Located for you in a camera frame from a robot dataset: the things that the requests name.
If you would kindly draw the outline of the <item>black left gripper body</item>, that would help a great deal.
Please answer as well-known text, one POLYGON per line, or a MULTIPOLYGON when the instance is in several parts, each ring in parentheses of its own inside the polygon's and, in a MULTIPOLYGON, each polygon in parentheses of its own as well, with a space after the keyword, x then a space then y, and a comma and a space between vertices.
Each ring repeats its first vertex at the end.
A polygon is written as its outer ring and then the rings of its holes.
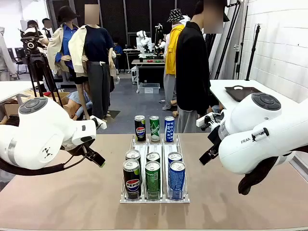
POLYGON ((61 149, 69 152, 72 156, 94 156, 94 151, 90 147, 94 141, 95 139, 92 139, 82 144, 75 145, 68 140, 62 144, 61 149))

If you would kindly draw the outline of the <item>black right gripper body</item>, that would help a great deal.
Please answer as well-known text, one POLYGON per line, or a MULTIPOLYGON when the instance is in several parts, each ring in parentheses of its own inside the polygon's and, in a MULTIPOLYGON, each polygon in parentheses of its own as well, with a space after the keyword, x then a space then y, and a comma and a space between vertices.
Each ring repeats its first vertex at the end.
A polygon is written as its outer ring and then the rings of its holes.
POLYGON ((213 143, 213 146, 208 150, 210 156, 217 156, 218 149, 225 138, 225 125, 217 125, 211 128, 211 132, 208 135, 208 139, 213 143))

